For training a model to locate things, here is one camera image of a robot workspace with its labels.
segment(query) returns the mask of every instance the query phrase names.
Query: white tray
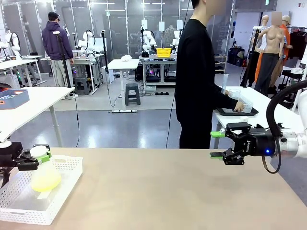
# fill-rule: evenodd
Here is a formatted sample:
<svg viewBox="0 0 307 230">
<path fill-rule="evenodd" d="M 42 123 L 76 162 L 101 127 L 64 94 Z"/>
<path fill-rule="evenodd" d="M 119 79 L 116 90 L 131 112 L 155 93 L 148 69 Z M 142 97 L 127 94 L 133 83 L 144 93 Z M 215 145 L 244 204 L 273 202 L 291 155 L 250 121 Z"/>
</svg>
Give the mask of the white tray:
<svg viewBox="0 0 307 230">
<path fill-rule="evenodd" d="M 0 220 L 50 225 L 82 174 L 82 160 L 82 157 L 51 157 L 62 180 L 50 194 L 42 194 L 31 188 L 33 171 L 16 174 L 0 189 Z"/>
</svg>

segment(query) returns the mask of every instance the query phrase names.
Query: person in purple hoodie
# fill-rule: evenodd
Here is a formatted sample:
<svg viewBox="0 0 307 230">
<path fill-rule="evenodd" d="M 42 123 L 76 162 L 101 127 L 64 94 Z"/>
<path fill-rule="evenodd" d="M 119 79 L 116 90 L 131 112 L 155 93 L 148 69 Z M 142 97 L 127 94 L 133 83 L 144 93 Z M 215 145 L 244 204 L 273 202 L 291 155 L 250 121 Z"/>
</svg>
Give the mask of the person in purple hoodie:
<svg viewBox="0 0 307 230">
<path fill-rule="evenodd" d="M 55 81 L 57 86 L 67 87 L 67 80 L 65 77 L 64 65 L 62 62 L 61 52 L 57 37 L 53 34 L 54 31 L 59 31 L 63 40 L 66 65 L 68 67 L 68 75 L 72 86 L 72 72 L 71 65 L 73 65 L 73 55 L 71 45 L 69 43 L 66 31 L 59 25 L 59 15 L 55 12 L 48 14 L 49 22 L 47 22 L 45 29 L 43 29 L 42 37 L 43 44 L 47 55 L 51 58 L 51 68 L 55 75 Z"/>
</svg>

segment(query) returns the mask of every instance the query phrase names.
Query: man's hand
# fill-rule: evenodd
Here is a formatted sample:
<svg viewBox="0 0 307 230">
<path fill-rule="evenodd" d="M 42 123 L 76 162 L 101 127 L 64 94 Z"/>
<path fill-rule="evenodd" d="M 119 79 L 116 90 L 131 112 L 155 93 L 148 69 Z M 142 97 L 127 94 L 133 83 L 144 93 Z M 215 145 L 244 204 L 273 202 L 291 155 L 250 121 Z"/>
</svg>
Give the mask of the man's hand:
<svg viewBox="0 0 307 230">
<path fill-rule="evenodd" d="M 244 104 L 242 102 L 237 102 L 236 107 L 235 107 L 235 111 L 236 112 L 242 112 L 243 109 L 244 109 Z"/>
</svg>

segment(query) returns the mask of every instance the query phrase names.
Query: beige pants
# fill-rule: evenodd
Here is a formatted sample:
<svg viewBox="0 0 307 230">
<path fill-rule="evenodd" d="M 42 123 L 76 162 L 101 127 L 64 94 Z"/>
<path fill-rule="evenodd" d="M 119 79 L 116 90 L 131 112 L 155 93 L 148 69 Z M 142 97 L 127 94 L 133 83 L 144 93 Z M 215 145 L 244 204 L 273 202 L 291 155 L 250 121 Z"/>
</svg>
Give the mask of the beige pants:
<svg viewBox="0 0 307 230">
<path fill-rule="evenodd" d="M 72 85 L 72 72 L 71 72 L 71 64 L 69 60 L 66 60 L 67 70 L 68 70 L 68 76 Z M 67 79 L 65 76 L 65 70 L 62 60 L 61 61 L 51 61 L 51 68 L 53 73 L 53 78 L 56 86 L 60 87 L 68 87 L 67 85 Z"/>
</svg>

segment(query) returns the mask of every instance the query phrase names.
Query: wooden table surface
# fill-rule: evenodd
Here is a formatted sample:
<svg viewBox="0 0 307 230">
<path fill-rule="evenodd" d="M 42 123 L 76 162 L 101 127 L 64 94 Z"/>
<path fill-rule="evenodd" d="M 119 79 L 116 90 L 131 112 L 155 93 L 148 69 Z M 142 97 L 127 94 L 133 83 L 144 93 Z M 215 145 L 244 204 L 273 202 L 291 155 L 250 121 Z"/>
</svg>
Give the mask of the wooden table surface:
<svg viewBox="0 0 307 230">
<path fill-rule="evenodd" d="M 83 175 L 51 226 L 6 230 L 305 230 L 307 208 L 261 158 L 226 166 L 209 150 L 59 149 Z"/>
</svg>

